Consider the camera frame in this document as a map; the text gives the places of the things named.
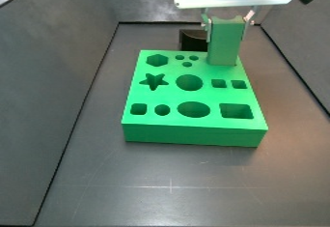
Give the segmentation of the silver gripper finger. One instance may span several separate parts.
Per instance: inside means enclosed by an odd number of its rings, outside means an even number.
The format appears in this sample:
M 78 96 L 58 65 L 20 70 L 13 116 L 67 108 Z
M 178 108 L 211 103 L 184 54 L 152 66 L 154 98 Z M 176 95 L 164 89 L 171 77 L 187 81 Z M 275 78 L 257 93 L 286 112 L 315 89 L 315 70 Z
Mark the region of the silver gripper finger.
M 210 42 L 211 39 L 211 26 L 213 21 L 211 18 L 207 15 L 207 8 L 202 8 L 202 27 L 206 32 L 206 41 Z
M 246 16 L 243 17 L 246 24 L 251 24 L 254 22 L 254 17 L 258 15 L 258 13 L 259 13 L 259 7 L 253 6 Z

